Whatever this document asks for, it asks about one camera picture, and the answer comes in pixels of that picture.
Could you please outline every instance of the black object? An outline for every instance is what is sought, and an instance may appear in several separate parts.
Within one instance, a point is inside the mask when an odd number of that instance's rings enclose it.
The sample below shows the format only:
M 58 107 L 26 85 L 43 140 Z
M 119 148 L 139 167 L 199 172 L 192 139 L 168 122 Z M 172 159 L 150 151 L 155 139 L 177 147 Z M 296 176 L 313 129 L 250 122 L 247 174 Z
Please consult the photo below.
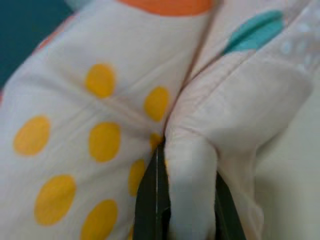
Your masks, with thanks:
M 155 151 L 140 183 L 133 226 L 133 240 L 166 240 L 170 220 L 168 176 L 164 143 Z M 218 174 L 216 179 L 215 240 L 246 240 L 228 186 Z

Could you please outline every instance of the cloth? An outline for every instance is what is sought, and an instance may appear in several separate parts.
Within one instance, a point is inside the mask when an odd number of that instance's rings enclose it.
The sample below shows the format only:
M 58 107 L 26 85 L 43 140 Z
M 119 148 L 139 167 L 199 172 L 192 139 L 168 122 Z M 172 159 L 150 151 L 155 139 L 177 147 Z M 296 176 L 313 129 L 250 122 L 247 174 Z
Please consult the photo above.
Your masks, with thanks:
M 4 239 L 130 238 L 137 189 L 166 126 L 177 238 L 204 239 L 214 226 L 218 168 L 247 238 L 259 239 L 255 151 L 310 93 L 319 2 L 248 0 L 243 14 L 235 0 L 213 6 L 97 0 L 39 45 L 0 108 Z
M 209 186 L 216 169 L 231 190 L 246 238 L 262 239 L 256 152 L 288 125 L 311 92 L 320 63 L 319 12 L 319 1 L 296 0 L 229 0 L 218 8 L 166 128 L 171 217 L 179 239 L 200 239 L 188 236 L 213 224 L 215 190 Z

